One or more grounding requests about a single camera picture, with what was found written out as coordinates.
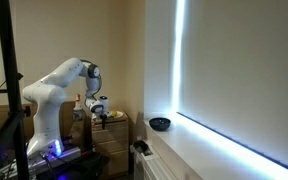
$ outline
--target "black bowl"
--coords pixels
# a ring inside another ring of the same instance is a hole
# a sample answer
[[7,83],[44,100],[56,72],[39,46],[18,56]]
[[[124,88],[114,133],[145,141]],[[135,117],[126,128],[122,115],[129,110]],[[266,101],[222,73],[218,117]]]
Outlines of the black bowl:
[[165,131],[171,125],[171,120],[167,118],[157,117],[149,121],[150,126],[156,131]]

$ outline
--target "wooden drawer unit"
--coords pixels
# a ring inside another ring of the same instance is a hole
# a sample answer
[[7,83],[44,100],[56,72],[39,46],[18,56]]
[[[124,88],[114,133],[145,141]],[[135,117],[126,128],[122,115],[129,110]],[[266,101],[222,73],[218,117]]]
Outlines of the wooden drawer unit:
[[106,120],[105,129],[101,121],[92,121],[92,140],[95,151],[110,158],[103,172],[103,179],[128,173],[128,116]]

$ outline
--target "radiator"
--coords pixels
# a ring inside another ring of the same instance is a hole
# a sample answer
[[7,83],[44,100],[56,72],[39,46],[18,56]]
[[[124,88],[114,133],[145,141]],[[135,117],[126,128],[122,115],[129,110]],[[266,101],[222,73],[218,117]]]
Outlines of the radiator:
[[143,153],[138,153],[133,146],[130,148],[131,152],[134,154],[134,179],[177,180],[153,147],[150,145],[148,146],[152,154],[147,156]]

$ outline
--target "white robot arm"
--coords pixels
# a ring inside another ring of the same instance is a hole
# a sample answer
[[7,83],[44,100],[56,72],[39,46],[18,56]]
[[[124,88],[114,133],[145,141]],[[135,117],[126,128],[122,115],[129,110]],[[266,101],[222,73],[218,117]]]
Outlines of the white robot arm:
[[34,115],[34,136],[30,140],[27,155],[36,158],[40,153],[60,156],[64,150],[59,131],[59,110],[66,99],[64,88],[78,76],[86,80],[87,92],[85,105],[96,116],[109,114],[107,100],[94,97],[101,88],[100,69],[91,62],[71,58],[52,73],[23,89],[26,100],[38,105]]

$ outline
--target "white roller blind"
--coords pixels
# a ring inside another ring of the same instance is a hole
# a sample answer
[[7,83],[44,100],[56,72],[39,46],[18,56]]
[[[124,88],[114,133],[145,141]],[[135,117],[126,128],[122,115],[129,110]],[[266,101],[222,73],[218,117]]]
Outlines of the white roller blind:
[[288,0],[187,0],[179,112],[288,165]]

